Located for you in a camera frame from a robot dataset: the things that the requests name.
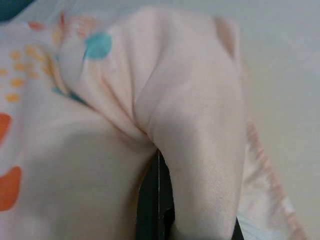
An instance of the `patterned fabric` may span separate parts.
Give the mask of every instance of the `patterned fabric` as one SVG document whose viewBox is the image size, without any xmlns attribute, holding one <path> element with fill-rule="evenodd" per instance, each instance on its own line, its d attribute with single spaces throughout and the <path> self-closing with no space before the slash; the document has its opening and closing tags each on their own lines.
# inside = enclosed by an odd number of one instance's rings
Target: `patterned fabric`
<svg viewBox="0 0 320 240">
<path fill-rule="evenodd" d="M 238 34 L 150 7 L 2 26 L 0 239 L 134 239 L 156 148 L 173 238 L 230 239 L 239 209 L 252 236 L 306 239 L 248 120 Z"/>
</svg>

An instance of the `white surface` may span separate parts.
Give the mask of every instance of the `white surface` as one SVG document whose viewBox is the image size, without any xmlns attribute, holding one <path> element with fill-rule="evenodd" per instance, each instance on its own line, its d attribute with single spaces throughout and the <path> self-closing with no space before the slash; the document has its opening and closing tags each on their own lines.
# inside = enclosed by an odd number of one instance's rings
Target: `white surface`
<svg viewBox="0 0 320 240">
<path fill-rule="evenodd" d="M 236 19 L 260 138 L 310 239 L 320 218 L 320 1 L 38 0 L 16 18 L 50 22 L 62 9 L 108 11 L 167 3 Z"/>
</svg>

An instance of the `cloth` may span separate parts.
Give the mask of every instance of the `cloth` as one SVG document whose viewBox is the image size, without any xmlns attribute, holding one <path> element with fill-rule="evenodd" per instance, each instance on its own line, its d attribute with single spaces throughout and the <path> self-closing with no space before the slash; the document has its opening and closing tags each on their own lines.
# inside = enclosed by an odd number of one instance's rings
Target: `cloth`
<svg viewBox="0 0 320 240">
<path fill-rule="evenodd" d="M 174 239 L 230 239 L 239 200 L 269 236 L 304 239 L 255 152 L 238 39 L 224 18 L 152 7 L 3 26 L 0 239 L 134 239 L 156 148 Z"/>
</svg>

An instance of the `black object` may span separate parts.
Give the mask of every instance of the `black object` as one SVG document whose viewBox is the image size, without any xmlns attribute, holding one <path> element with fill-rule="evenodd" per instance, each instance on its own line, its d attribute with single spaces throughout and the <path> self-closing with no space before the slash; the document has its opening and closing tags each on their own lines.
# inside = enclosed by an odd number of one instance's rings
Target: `black object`
<svg viewBox="0 0 320 240">
<path fill-rule="evenodd" d="M 12 19 L 33 1 L 34 0 L 0 0 L 0 22 Z"/>
<path fill-rule="evenodd" d="M 158 151 L 139 191 L 135 240 L 168 240 L 174 220 L 170 174 Z M 231 240 L 244 240 L 238 220 Z"/>
</svg>

